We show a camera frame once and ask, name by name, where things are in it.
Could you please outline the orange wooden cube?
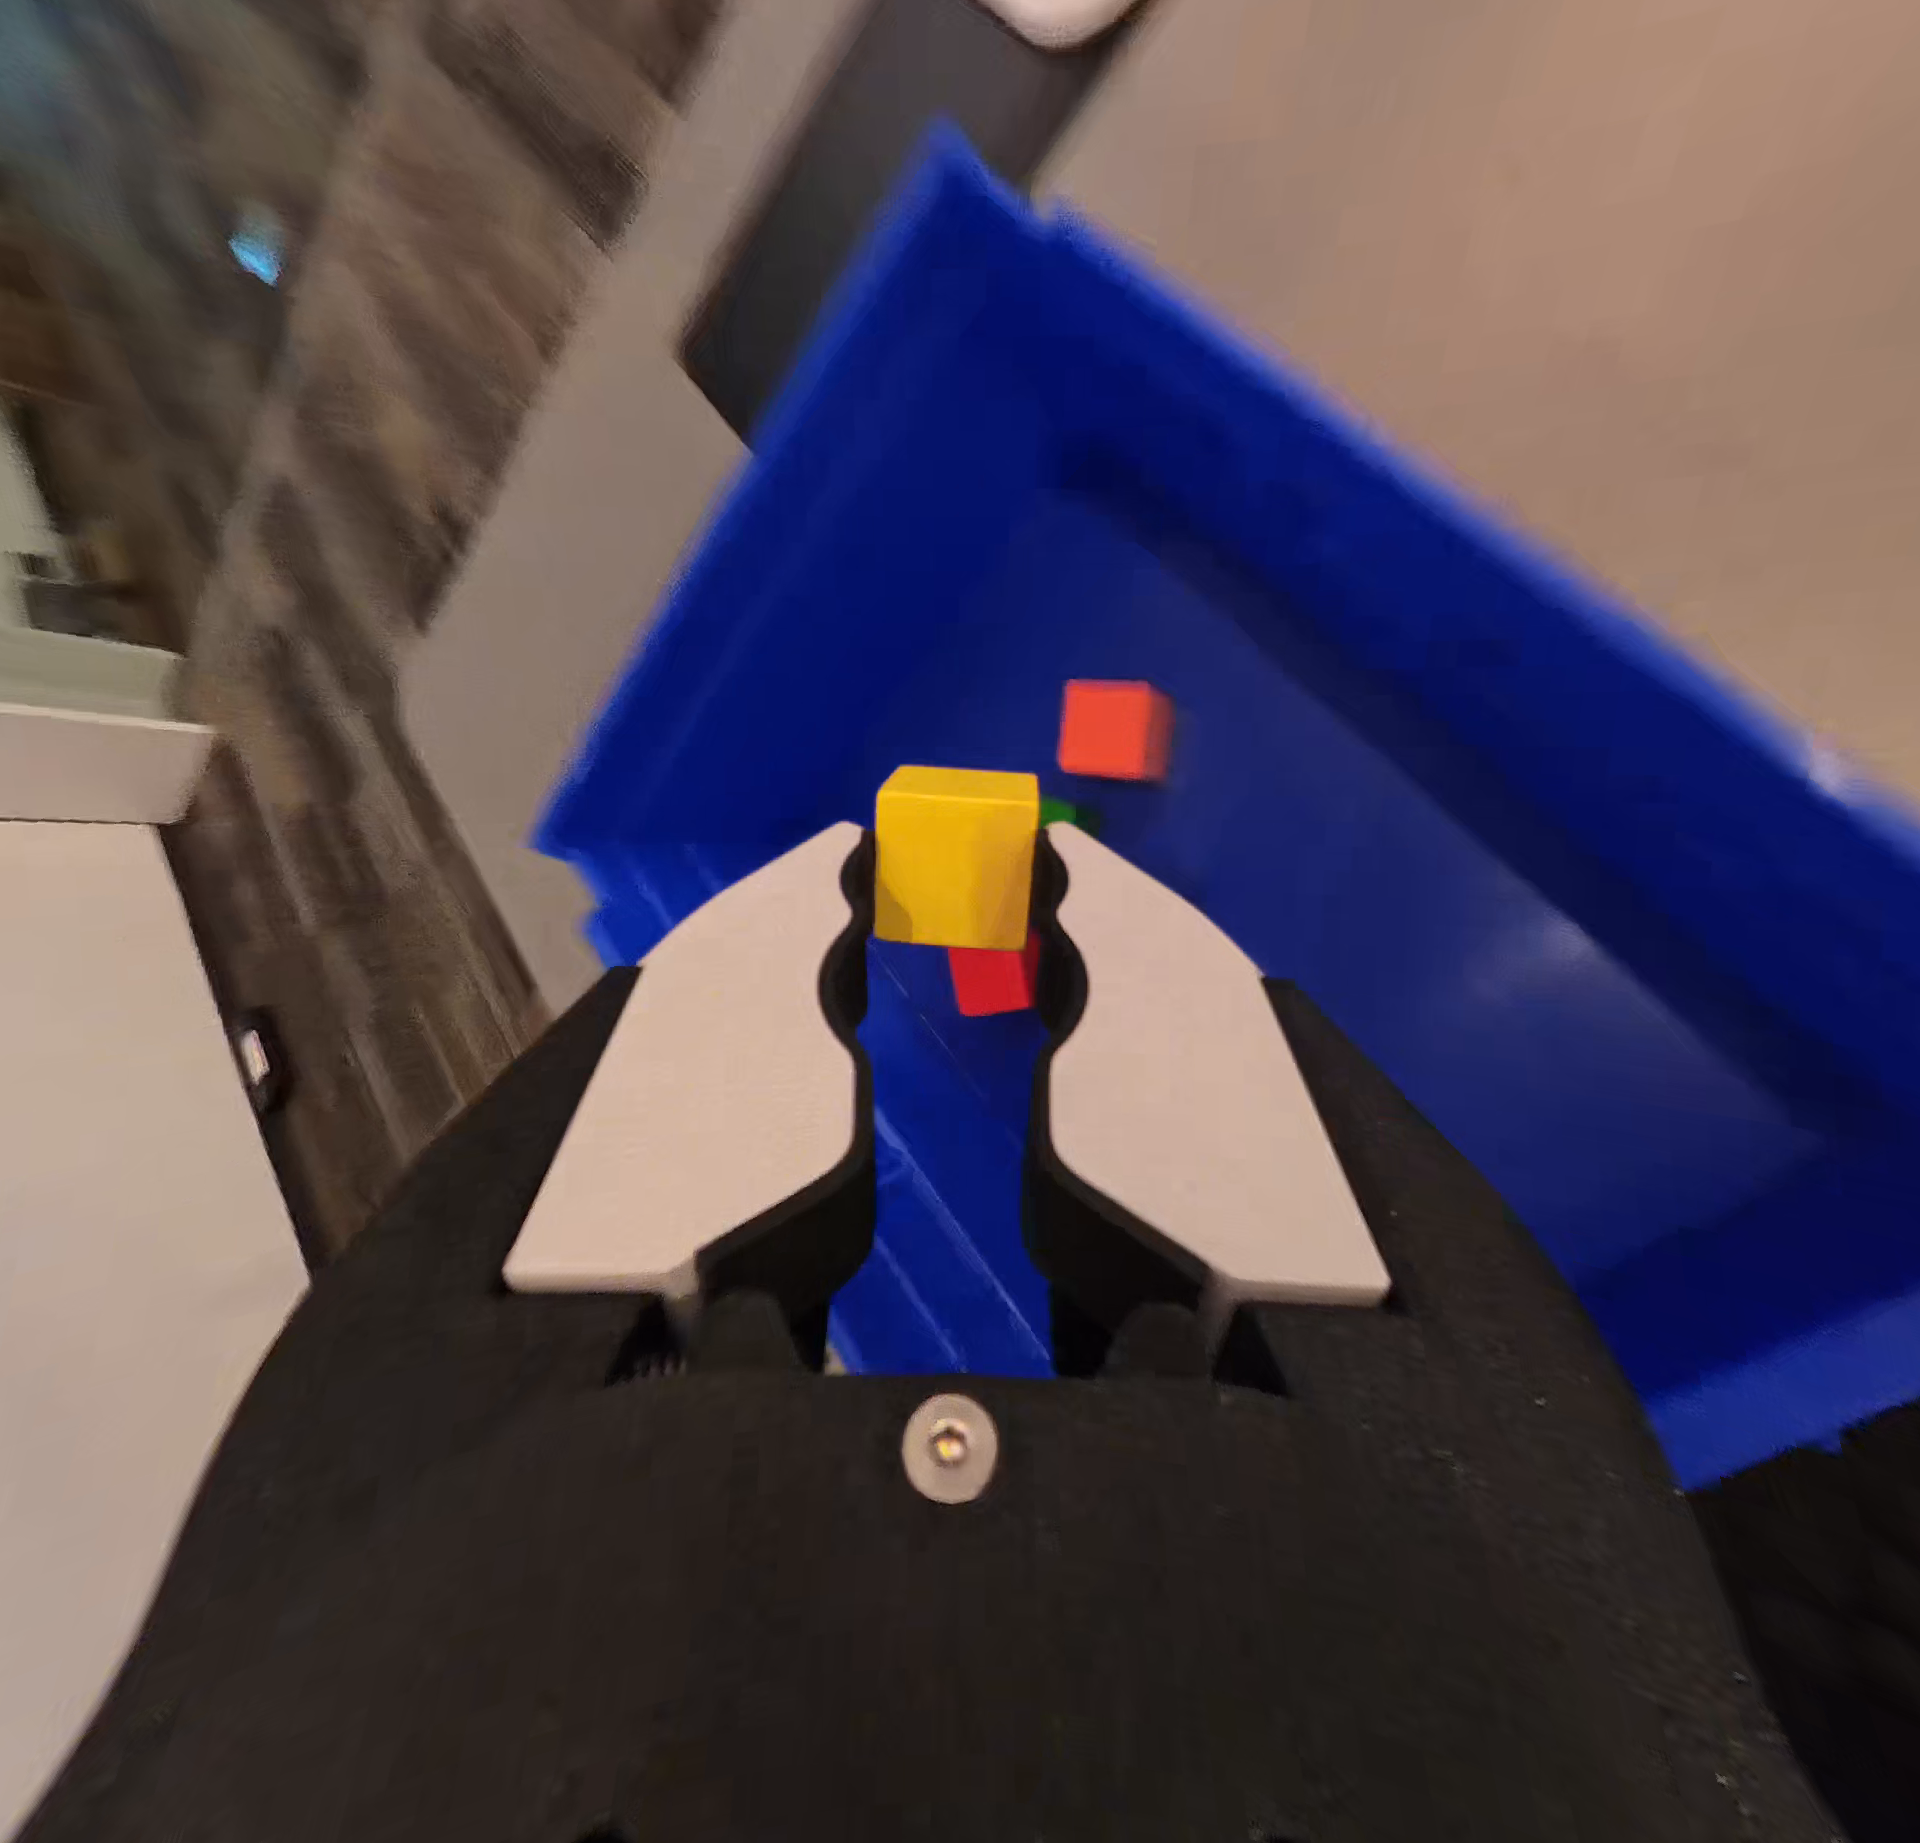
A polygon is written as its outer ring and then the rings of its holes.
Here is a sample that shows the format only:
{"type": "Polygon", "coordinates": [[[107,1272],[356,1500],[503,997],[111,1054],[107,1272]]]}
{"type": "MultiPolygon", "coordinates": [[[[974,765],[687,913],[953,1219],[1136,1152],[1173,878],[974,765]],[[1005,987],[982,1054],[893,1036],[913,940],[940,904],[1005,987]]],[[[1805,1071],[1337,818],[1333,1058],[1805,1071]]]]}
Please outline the orange wooden cube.
{"type": "Polygon", "coordinates": [[[1056,744],[1060,774],[1159,782],[1170,769],[1175,710],[1146,681],[1069,680],[1056,744]]]}

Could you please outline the yellow wooden cube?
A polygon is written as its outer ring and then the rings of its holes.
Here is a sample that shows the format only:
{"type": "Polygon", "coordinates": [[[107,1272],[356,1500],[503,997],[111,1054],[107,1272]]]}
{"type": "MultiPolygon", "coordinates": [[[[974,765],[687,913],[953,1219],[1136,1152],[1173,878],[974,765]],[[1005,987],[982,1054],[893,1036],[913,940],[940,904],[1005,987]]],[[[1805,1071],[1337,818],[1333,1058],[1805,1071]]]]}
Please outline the yellow wooden cube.
{"type": "Polygon", "coordinates": [[[877,792],[880,944],[1020,950],[1042,829],[1030,771],[900,765],[877,792]]]}

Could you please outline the black rectangular desk panel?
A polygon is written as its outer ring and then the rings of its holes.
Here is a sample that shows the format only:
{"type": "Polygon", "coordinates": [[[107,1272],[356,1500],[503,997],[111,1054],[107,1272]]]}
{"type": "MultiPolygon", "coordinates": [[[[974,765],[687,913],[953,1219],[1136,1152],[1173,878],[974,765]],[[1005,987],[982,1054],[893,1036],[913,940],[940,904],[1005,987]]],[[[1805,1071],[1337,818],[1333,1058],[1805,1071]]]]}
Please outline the black rectangular desk panel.
{"type": "Polygon", "coordinates": [[[974,0],[869,0],[724,247],[680,364],[753,443],[825,303],[937,126],[1024,190],[1100,81],[1120,26],[1069,49],[974,0]]]}

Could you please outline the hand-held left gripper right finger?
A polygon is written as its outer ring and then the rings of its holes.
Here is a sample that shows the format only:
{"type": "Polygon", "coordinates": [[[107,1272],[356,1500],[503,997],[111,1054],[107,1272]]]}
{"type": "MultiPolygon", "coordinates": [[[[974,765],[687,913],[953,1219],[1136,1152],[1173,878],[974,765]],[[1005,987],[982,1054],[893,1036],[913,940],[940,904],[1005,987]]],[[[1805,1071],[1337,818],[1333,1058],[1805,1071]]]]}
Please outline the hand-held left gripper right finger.
{"type": "Polygon", "coordinates": [[[1377,1307],[1386,1262],[1260,967],[1085,829],[1045,829],[1024,1236],[1078,1307],[1377,1307]]]}

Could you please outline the black oval pad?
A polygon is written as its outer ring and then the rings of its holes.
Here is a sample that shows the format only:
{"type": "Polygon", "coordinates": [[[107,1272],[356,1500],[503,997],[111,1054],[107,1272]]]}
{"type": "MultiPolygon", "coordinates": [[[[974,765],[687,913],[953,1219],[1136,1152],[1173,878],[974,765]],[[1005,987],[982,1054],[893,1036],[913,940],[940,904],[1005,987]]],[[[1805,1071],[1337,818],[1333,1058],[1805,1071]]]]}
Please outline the black oval pad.
{"type": "Polygon", "coordinates": [[[1917,1837],[1917,1407],[1690,1498],[1764,1694],[1852,1838],[1917,1837]]]}

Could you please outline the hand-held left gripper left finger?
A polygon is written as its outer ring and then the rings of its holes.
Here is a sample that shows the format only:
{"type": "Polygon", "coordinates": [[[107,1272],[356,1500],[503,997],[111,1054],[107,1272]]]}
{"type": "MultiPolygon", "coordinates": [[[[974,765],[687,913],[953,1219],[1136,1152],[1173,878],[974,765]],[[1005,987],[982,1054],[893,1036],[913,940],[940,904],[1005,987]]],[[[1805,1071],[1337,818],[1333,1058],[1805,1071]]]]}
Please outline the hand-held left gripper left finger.
{"type": "Polygon", "coordinates": [[[645,954],[510,1291],[828,1304],[853,1279],[877,1227],[869,843],[832,824],[645,954]]]}

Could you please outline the red wooden cube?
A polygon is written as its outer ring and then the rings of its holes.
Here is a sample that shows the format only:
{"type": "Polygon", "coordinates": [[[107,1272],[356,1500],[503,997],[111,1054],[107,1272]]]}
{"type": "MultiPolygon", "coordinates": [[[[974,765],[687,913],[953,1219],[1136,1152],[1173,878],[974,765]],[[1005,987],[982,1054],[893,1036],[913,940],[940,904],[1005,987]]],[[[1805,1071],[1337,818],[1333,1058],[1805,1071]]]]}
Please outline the red wooden cube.
{"type": "Polygon", "coordinates": [[[950,948],[948,976],[957,1015],[997,1019],[1026,1012],[1038,998],[1039,933],[1020,948],[950,948]]]}

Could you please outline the blue plastic bin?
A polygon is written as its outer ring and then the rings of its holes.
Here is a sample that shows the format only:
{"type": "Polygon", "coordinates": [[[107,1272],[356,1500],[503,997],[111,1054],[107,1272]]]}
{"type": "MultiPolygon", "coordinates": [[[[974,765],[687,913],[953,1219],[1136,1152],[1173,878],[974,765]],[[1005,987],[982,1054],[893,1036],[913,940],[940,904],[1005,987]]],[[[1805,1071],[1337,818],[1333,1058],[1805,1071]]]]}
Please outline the blue plastic bin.
{"type": "Polygon", "coordinates": [[[937,126],[528,840],[637,962],[897,765],[1030,771],[1298,987],[1685,1487],[1915,1400],[1915,818],[937,126]],[[1069,680],[1175,710],[1060,774],[1069,680]]]}

